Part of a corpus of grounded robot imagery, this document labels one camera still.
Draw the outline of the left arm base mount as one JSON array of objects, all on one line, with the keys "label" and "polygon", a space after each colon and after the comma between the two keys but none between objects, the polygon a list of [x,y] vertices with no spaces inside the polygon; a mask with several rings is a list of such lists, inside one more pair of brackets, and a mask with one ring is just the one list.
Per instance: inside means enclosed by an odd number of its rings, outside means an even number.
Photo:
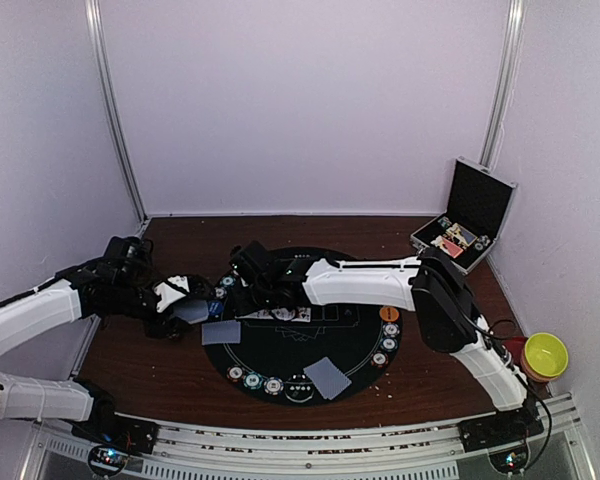
[{"label": "left arm base mount", "polygon": [[132,455],[151,454],[159,433],[155,422],[114,416],[112,426],[97,426],[93,422],[69,421],[71,433],[94,443],[115,447]]}]

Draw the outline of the red-white poker chip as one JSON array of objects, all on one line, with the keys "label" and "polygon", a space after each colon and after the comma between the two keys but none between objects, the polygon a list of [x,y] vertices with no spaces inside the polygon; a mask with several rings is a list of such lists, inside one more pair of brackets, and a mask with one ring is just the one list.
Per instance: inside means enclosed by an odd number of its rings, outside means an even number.
[{"label": "red-white poker chip", "polygon": [[389,361],[389,357],[384,352],[376,352],[371,358],[371,364],[377,368],[384,368]]},{"label": "red-white poker chip", "polygon": [[244,369],[240,366],[232,366],[227,372],[226,376],[231,382],[240,382],[243,380],[245,375]]}]

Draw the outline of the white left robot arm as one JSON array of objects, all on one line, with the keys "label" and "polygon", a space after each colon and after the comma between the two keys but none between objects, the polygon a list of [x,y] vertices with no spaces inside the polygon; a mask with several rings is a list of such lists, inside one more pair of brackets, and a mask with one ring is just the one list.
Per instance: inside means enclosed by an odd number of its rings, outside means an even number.
[{"label": "white left robot arm", "polygon": [[[177,333],[173,305],[194,294],[188,276],[166,277],[153,265],[152,247],[137,237],[113,237],[105,252],[0,302],[0,358],[63,325],[92,316],[142,321],[150,335]],[[60,419],[84,423],[103,444],[124,433],[113,398],[87,381],[53,381],[0,372],[0,420]]]}]

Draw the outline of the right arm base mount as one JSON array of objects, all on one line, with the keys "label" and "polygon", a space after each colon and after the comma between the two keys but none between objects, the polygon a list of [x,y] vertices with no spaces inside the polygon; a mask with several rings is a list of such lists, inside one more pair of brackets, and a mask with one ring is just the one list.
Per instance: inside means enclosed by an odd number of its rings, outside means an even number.
[{"label": "right arm base mount", "polygon": [[519,442],[544,432],[540,419],[513,411],[464,420],[457,427],[465,452]]}]

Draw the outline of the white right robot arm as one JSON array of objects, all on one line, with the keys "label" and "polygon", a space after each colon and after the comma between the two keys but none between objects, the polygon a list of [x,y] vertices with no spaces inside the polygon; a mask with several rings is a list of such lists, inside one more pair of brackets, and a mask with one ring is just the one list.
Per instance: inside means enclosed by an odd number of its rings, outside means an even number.
[{"label": "white right robot arm", "polygon": [[489,330],[463,274],[439,249],[397,260],[341,260],[330,254],[278,255],[253,241],[232,253],[235,311],[293,310],[331,304],[393,307],[415,313],[423,342],[456,358],[486,391],[492,430],[515,440],[531,424],[532,394],[500,337]]}]

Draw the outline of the dealt playing card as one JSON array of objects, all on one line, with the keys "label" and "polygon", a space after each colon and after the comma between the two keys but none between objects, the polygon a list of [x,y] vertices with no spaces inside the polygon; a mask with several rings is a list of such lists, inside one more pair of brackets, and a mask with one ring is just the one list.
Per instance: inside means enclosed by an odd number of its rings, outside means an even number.
[{"label": "dealt playing card", "polygon": [[201,343],[203,346],[220,344],[240,344],[242,324],[236,320],[203,323]]},{"label": "dealt playing card", "polygon": [[303,373],[326,400],[335,399],[352,384],[351,379],[336,367],[328,357],[323,357],[305,367]]}]

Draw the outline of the blue-backed playing card deck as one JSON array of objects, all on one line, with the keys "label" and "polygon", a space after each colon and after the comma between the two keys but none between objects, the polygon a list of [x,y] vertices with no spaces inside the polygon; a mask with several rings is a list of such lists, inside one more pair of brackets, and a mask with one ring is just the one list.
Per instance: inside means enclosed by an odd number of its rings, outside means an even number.
[{"label": "blue-backed playing card deck", "polygon": [[205,322],[209,318],[208,302],[206,300],[178,302],[174,305],[173,317],[185,322],[187,325]]}]

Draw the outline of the green-white single poker chip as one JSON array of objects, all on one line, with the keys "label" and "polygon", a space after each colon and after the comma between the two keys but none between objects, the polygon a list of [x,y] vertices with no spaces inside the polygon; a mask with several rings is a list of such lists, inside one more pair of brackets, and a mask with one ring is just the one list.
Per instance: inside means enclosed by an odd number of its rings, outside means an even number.
[{"label": "green-white single poker chip", "polygon": [[231,276],[231,275],[224,276],[224,277],[221,279],[221,284],[222,284],[224,287],[232,287],[232,286],[233,286],[235,283],[236,283],[236,278],[235,278],[235,277],[233,277],[233,276]]}]

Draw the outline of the orange round dealer button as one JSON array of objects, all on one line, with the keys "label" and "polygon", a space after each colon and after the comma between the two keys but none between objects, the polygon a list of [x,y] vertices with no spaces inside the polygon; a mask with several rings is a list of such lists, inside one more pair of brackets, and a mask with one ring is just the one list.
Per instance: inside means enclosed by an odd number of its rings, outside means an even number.
[{"label": "orange round dealer button", "polygon": [[400,318],[400,312],[395,307],[383,306],[379,310],[379,316],[383,322],[395,323]]}]

